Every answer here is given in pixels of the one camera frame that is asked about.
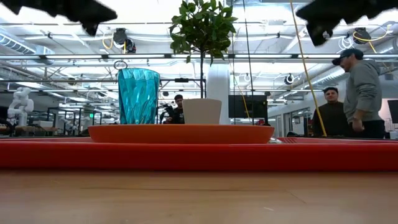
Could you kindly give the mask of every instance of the white column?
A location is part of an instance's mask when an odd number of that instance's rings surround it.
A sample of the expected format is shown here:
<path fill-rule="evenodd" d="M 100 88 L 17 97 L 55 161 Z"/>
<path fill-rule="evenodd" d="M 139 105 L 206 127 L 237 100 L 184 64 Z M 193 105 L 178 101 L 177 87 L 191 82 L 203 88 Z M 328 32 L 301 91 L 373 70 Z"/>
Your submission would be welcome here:
<path fill-rule="evenodd" d="M 220 124 L 229 124 L 229 65 L 213 64 L 207 74 L 207 98 L 221 100 Z"/>

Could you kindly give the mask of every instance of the plant stem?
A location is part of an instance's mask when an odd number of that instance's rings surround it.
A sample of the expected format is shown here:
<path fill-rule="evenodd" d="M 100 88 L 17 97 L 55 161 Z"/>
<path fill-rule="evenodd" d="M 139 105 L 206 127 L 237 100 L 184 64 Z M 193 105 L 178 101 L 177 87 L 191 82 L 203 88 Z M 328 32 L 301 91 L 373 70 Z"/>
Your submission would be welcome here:
<path fill-rule="evenodd" d="M 203 99 L 203 61 L 205 59 L 205 53 L 200 52 L 200 98 Z"/>

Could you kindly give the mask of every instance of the dark pants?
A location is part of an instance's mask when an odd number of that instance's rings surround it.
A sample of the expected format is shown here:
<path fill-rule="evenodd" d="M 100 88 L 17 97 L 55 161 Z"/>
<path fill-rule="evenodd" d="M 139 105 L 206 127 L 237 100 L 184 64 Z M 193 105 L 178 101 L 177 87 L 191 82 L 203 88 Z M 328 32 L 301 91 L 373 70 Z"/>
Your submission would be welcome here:
<path fill-rule="evenodd" d="M 353 124 L 350 123 L 351 127 L 351 138 L 364 138 L 364 139 L 383 139 L 386 135 L 386 127 L 384 127 L 384 121 L 363 121 L 365 130 L 357 133 L 353 130 Z"/>

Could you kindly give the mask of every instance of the person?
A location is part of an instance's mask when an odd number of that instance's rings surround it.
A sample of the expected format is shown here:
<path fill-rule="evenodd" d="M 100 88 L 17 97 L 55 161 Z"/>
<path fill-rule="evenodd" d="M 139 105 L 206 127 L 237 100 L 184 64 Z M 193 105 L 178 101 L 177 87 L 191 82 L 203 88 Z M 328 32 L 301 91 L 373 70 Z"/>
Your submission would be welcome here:
<path fill-rule="evenodd" d="M 384 121 L 379 116 L 382 102 L 380 68 L 376 62 L 363 60 L 363 52 L 358 49 L 346 49 L 332 63 L 349 72 L 344 112 L 351 126 L 351 137 L 384 138 Z"/>
<path fill-rule="evenodd" d="M 182 101 L 184 100 L 182 95 L 176 95 L 174 97 L 175 103 L 177 104 L 177 108 L 174 109 L 174 113 L 172 116 L 171 122 L 173 124 L 185 124 L 184 120 L 184 110 L 182 108 Z"/>
<path fill-rule="evenodd" d="M 344 114 L 343 103 L 338 101 L 338 89 L 328 87 L 323 90 L 326 104 L 319 107 L 327 136 L 347 136 L 349 125 Z M 313 113 L 312 130 L 315 137 L 323 136 L 323 130 L 317 111 Z"/>

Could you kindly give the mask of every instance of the red tray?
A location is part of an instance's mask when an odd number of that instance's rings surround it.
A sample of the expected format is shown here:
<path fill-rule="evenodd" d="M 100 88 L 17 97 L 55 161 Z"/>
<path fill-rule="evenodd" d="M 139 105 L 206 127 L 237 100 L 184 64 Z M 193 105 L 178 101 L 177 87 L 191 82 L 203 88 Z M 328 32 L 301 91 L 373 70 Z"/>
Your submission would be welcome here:
<path fill-rule="evenodd" d="M 0 141 L 0 167 L 398 171 L 397 143 L 332 139 L 317 141 L 310 144 L 189 145 L 92 143 L 90 138 L 9 139 Z"/>

